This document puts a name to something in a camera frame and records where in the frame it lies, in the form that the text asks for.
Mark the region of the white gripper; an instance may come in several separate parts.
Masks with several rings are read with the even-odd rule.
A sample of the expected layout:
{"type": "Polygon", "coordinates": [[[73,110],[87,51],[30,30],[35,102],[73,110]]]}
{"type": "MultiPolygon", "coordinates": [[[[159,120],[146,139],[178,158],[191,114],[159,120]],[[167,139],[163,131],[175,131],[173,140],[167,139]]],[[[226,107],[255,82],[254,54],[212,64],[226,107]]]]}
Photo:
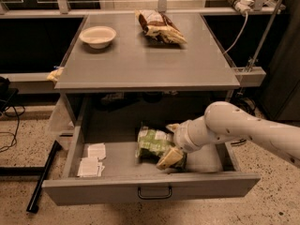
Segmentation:
{"type": "Polygon", "coordinates": [[[216,144],[219,141],[219,136],[208,128],[203,117],[181,124],[169,124],[166,129],[173,133],[173,141],[179,149],[171,147],[162,155],[157,163],[160,170],[182,169],[186,164],[184,152],[193,153],[207,144],[216,144]]]}

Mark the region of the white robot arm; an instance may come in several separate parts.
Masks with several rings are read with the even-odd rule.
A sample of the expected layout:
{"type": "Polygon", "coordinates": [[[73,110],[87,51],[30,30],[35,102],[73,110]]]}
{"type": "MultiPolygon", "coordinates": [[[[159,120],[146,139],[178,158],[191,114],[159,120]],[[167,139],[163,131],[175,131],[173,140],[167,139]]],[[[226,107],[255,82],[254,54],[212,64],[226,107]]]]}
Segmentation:
{"type": "Polygon", "coordinates": [[[170,124],[167,129],[173,133],[174,147],[158,161],[157,167],[161,170],[170,168],[185,153],[199,151],[208,144],[238,139],[258,144],[296,167],[300,163],[300,127],[258,118],[229,102],[214,102],[203,116],[170,124]]]}

